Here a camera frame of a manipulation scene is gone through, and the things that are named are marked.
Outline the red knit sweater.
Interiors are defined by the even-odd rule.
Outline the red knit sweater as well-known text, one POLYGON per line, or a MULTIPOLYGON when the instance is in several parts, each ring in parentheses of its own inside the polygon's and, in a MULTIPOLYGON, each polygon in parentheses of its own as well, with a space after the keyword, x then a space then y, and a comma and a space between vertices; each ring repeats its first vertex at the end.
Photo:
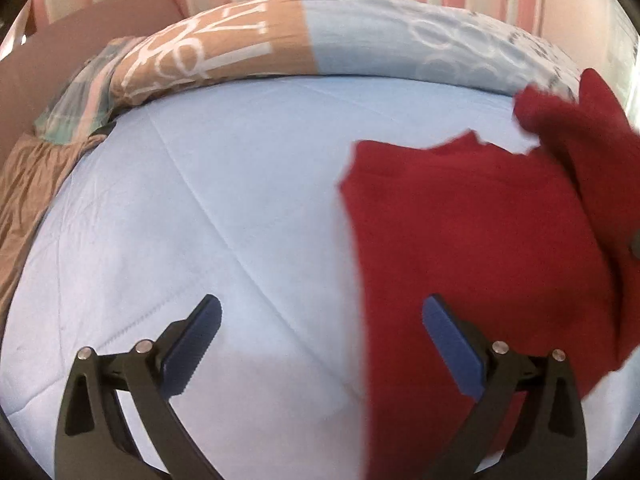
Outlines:
POLYGON ((341 193, 363 287, 370 479, 414 479, 472 406, 427 338, 431 295, 491 340, 562 349, 580 393, 639 344, 639 136, 584 70, 569 101, 528 87, 514 116, 539 144, 474 132, 419 150, 361 141, 341 193))

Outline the tan folded garment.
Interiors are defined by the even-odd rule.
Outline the tan folded garment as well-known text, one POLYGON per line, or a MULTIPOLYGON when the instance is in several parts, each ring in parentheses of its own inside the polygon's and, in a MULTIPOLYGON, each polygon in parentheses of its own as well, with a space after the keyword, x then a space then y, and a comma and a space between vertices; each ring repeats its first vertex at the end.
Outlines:
POLYGON ((2 325, 44 213, 79 159, 105 139, 102 133, 58 145, 22 134, 9 152, 1 170, 2 325))

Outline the light blue quilted bedspread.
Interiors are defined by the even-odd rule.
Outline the light blue quilted bedspread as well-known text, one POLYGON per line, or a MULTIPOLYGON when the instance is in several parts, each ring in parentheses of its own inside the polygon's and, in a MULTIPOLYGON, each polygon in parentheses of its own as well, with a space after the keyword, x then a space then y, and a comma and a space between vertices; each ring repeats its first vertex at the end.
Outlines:
POLYGON ((224 318, 174 399, 232 479, 363 473, 362 319, 337 182, 359 138, 430 146, 466 127, 514 152, 511 102, 387 78, 188 91, 119 118, 55 197, 1 351, 1 404, 45 470, 76 351, 129 349, 204 295, 224 318))

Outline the plaid pastel pillow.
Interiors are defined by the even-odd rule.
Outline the plaid pastel pillow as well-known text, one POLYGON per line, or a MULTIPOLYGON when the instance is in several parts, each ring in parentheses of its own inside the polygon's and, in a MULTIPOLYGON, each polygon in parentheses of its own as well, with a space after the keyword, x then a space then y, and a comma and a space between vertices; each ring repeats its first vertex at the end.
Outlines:
POLYGON ((89 58, 34 121, 35 136, 52 144, 67 145, 86 140, 105 126, 115 109, 110 90, 115 70, 141 40, 141 37, 114 39, 89 58))

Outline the pink upholstered headboard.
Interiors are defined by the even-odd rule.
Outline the pink upholstered headboard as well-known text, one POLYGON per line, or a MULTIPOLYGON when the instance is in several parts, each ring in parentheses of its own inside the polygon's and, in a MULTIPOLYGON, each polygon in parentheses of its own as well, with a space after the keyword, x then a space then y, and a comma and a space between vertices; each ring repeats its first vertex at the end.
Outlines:
POLYGON ((0 63, 1 158, 88 58, 109 41, 178 22, 175 0, 104 0, 38 30, 0 63))

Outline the blue and tan folded duvet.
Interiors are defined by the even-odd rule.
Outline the blue and tan folded duvet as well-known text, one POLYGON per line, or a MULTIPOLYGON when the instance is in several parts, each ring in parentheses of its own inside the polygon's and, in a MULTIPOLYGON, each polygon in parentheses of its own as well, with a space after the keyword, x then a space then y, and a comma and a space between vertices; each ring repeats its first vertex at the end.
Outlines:
POLYGON ((111 92, 138 106, 183 88, 269 76, 373 76, 513 96, 529 84, 572 98, 579 70, 547 40, 470 10, 413 0, 250 0, 140 40, 111 92))

